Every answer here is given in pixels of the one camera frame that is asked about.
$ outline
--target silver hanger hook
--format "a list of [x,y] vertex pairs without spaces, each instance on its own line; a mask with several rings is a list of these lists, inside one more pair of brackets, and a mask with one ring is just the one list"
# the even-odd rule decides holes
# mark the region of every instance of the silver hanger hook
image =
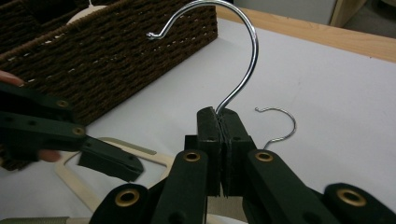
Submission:
[[273,143],[275,143],[275,142],[284,141],[284,140],[290,138],[290,137],[291,137],[292,135],[294,135],[294,133],[297,131],[297,121],[296,121],[296,119],[294,118],[294,116],[293,116],[290,112],[288,112],[288,111],[286,111],[286,110],[284,110],[284,109],[277,108],[277,107],[266,107],[266,108],[264,108],[264,109],[259,109],[258,107],[256,107],[254,110],[256,110],[257,112],[260,112],[260,113],[265,112],[265,111],[268,111],[268,110],[280,111],[280,112],[286,114],[287,116],[289,116],[289,118],[291,118],[291,120],[293,121],[293,130],[291,131],[291,133],[289,133],[288,135],[286,135],[286,136],[284,136],[284,137],[274,138],[274,139],[268,141],[268,142],[265,144],[265,146],[264,146],[263,149],[267,149],[271,144],[273,144]]
[[238,86],[219,104],[218,108],[216,109],[216,115],[219,116],[222,112],[222,110],[227,106],[228,103],[231,102],[231,100],[246,86],[248,83],[251,75],[253,74],[253,70],[256,66],[257,59],[259,57],[259,40],[257,38],[256,30],[251,24],[250,20],[248,17],[245,15],[244,12],[242,12],[238,7],[235,7],[234,5],[225,2],[225,1],[220,1],[220,0],[197,0],[188,3],[186,6],[182,7],[179,9],[172,17],[169,19],[169,21],[165,24],[163,29],[159,34],[154,34],[154,33],[148,33],[148,39],[162,39],[166,36],[168,33],[169,29],[173,25],[173,23],[176,21],[177,18],[179,18],[182,14],[185,12],[194,9],[196,7],[205,7],[205,6],[222,6],[222,7],[227,7],[234,13],[236,13],[239,18],[244,22],[244,24],[247,27],[247,30],[250,34],[251,38],[251,44],[252,44],[252,53],[251,53],[251,60],[250,60],[250,65],[248,67],[247,73],[245,74],[244,78],[242,81],[238,84]]

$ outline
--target woven basket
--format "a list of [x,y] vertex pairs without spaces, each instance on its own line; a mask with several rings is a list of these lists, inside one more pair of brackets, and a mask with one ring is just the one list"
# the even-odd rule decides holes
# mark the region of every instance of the woven basket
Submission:
[[25,80],[25,88],[68,99],[78,122],[88,125],[217,38],[216,9],[198,7],[177,19],[164,39],[147,40],[146,33],[160,32],[190,1],[110,5],[102,0],[93,3],[106,8],[69,25],[88,0],[75,0],[79,9],[51,21],[38,20],[41,9],[29,8],[34,4],[5,3],[0,6],[0,44],[6,50],[0,54],[0,70]]

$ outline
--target brass rivet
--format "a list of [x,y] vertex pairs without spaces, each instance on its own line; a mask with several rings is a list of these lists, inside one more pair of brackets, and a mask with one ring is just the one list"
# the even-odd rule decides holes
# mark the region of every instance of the brass rivet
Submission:
[[274,157],[267,152],[258,152],[256,153],[256,159],[259,161],[272,161]]
[[201,159],[201,155],[195,152],[189,152],[184,155],[184,160],[186,161],[198,161]]
[[56,105],[58,105],[60,107],[68,107],[69,103],[67,103],[67,101],[60,100],[60,101],[56,102]]
[[137,189],[125,189],[116,196],[116,205],[119,207],[131,206],[139,201],[139,191]]
[[362,207],[367,204],[366,199],[352,189],[339,189],[337,190],[337,196],[344,203],[348,203],[352,206]]
[[74,128],[73,129],[73,134],[75,134],[75,135],[83,135],[83,134],[85,134],[85,130],[83,128]]

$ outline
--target brown wicker basket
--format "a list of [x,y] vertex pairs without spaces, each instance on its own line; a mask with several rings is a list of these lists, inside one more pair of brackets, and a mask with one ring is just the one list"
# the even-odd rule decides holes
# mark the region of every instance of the brown wicker basket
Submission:
[[[190,1],[121,0],[54,29],[54,23],[65,24],[64,18],[71,18],[68,13],[62,19],[46,21],[52,25],[30,30],[32,35],[0,54],[0,70],[25,80],[25,88],[68,99],[78,121],[88,125],[216,39],[216,9],[198,7],[177,19],[164,39],[147,40],[146,33],[160,32],[172,14]],[[4,8],[21,11],[28,6],[23,2],[0,6],[0,13],[7,14],[0,14],[0,22],[4,24],[5,18],[15,14]],[[7,23],[11,28],[2,24],[0,35],[20,35],[25,32],[21,27],[33,26],[35,17],[19,18],[24,20]]]

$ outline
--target curved hook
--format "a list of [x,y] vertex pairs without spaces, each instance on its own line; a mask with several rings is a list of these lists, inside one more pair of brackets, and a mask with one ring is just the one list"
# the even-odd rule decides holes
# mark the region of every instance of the curved hook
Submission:
[[291,118],[291,120],[293,121],[293,130],[291,131],[291,133],[289,133],[288,135],[286,135],[284,137],[274,138],[274,139],[268,141],[267,144],[265,144],[263,149],[267,149],[269,147],[269,145],[271,145],[271,144],[273,144],[275,142],[284,141],[284,140],[290,138],[292,135],[294,135],[294,133],[297,130],[297,121],[296,121],[296,119],[294,118],[294,116],[290,112],[288,112],[288,111],[286,111],[284,109],[277,108],[277,107],[266,107],[264,109],[259,109],[258,107],[256,107],[254,110],[256,110],[257,112],[260,112],[260,113],[268,111],[268,110],[280,111],[280,112],[286,114],[287,116],[289,116],[289,118]]
[[257,38],[256,30],[254,29],[253,25],[251,24],[250,20],[248,17],[243,13],[238,7],[235,7],[234,5],[221,1],[221,0],[197,0],[193,1],[191,3],[188,3],[186,6],[182,7],[179,9],[172,17],[169,19],[169,21],[165,24],[163,29],[158,35],[155,35],[154,33],[148,33],[148,39],[162,39],[166,36],[168,33],[169,29],[173,25],[173,23],[176,21],[178,17],[180,17],[182,14],[185,12],[194,9],[196,7],[204,7],[204,6],[222,6],[222,7],[227,7],[228,9],[232,10],[234,13],[236,13],[239,18],[244,22],[244,24],[247,27],[247,30],[250,34],[251,38],[251,44],[252,44],[252,54],[251,54],[251,60],[250,60],[250,65],[247,70],[247,73],[245,74],[244,78],[242,81],[239,83],[239,85],[219,104],[218,108],[216,109],[216,115],[219,116],[221,114],[221,111],[227,106],[228,103],[231,102],[231,100],[245,87],[245,85],[248,83],[251,75],[253,74],[253,70],[256,66],[257,58],[259,57],[259,40]]

